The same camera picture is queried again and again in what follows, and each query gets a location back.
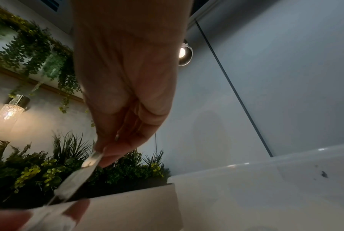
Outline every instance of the wall lamp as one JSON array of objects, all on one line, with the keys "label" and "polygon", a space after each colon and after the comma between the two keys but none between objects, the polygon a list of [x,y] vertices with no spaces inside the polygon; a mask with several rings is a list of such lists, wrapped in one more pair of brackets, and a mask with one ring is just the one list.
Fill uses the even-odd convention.
[{"label": "wall lamp", "polygon": [[184,40],[180,49],[178,65],[179,66],[187,65],[191,61],[192,55],[193,55],[192,47],[190,47],[187,41]]},{"label": "wall lamp", "polygon": [[8,98],[0,110],[0,132],[10,132],[17,119],[24,112],[30,99],[23,95]]}]

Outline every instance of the dark line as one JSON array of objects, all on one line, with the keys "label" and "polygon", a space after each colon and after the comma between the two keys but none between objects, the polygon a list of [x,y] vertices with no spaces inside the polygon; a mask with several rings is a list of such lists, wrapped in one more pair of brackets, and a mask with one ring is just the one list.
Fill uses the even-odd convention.
[{"label": "dark line", "polygon": [[155,138],[155,141],[156,141],[156,153],[158,153],[158,149],[157,149],[157,133],[154,133],[154,138]]},{"label": "dark line", "polygon": [[199,25],[199,23],[197,22],[197,20],[196,20],[196,19],[195,19],[195,23],[196,23],[197,27],[199,28],[199,30],[200,30],[200,32],[201,32],[201,34],[202,34],[202,36],[204,37],[204,40],[205,40],[205,42],[206,42],[206,43],[207,43],[207,45],[209,46],[211,53],[213,53],[213,55],[214,55],[214,57],[215,57],[216,61],[218,62],[218,64],[219,64],[219,67],[220,67],[221,71],[223,72],[223,74],[224,74],[224,76],[225,76],[226,80],[228,81],[228,83],[229,83],[230,87],[231,87],[231,88],[232,88],[232,90],[234,91],[234,94],[236,95],[236,97],[237,97],[238,101],[240,102],[240,105],[242,106],[242,108],[243,108],[244,112],[245,112],[245,113],[246,113],[246,115],[248,116],[248,119],[249,119],[249,121],[251,122],[251,124],[252,124],[253,128],[254,128],[254,129],[255,129],[255,131],[257,132],[257,135],[258,135],[258,137],[261,139],[261,142],[263,143],[263,146],[266,148],[266,151],[268,152],[268,154],[270,155],[270,157],[274,157],[274,156],[272,155],[272,153],[271,153],[270,149],[268,148],[268,146],[267,146],[266,142],[264,141],[264,139],[263,139],[263,137],[262,137],[262,135],[261,135],[260,131],[258,130],[258,128],[257,128],[257,126],[256,126],[256,124],[255,124],[255,122],[253,121],[253,119],[252,119],[251,115],[249,114],[249,112],[248,112],[247,108],[244,106],[242,99],[239,97],[237,90],[234,88],[234,86],[233,86],[232,82],[230,81],[230,79],[229,79],[229,77],[228,77],[227,73],[225,72],[225,70],[224,70],[224,68],[223,68],[222,64],[220,63],[220,61],[219,61],[219,59],[218,59],[217,55],[215,54],[215,52],[214,52],[213,48],[211,47],[211,45],[210,45],[209,41],[207,40],[207,38],[206,38],[206,36],[205,36],[204,32],[202,31],[202,29],[201,29],[201,27],[200,27],[200,25]]}]

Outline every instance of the dark spot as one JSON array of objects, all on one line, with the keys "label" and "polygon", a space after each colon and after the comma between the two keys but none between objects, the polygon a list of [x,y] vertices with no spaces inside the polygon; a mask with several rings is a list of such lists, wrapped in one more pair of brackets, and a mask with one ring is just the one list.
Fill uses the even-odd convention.
[{"label": "dark spot", "polygon": [[322,176],[322,177],[324,177],[324,178],[328,178],[328,175],[327,175],[327,173],[325,173],[324,171],[322,171],[322,174],[321,174],[321,176]]}]

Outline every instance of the round spotlight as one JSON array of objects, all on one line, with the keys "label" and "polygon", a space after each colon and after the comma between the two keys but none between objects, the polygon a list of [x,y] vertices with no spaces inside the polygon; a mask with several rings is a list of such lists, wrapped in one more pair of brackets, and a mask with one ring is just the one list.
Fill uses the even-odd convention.
[{"label": "round spotlight", "polygon": [[192,48],[188,45],[187,41],[184,40],[183,44],[180,49],[180,55],[179,55],[179,66],[185,66],[187,65],[191,59],[192,59],[193,51]]}]

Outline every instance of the ceiling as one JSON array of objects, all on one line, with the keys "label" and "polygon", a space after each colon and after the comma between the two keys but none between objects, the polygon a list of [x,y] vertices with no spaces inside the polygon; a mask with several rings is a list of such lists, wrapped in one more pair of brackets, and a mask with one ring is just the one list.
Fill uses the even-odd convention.
[{"label": "ceiling", "polygon": [[[67,34],[72,34],[73,20],[70,0],[19,0]],[[209,0],[195,0],[190,15]]]}]

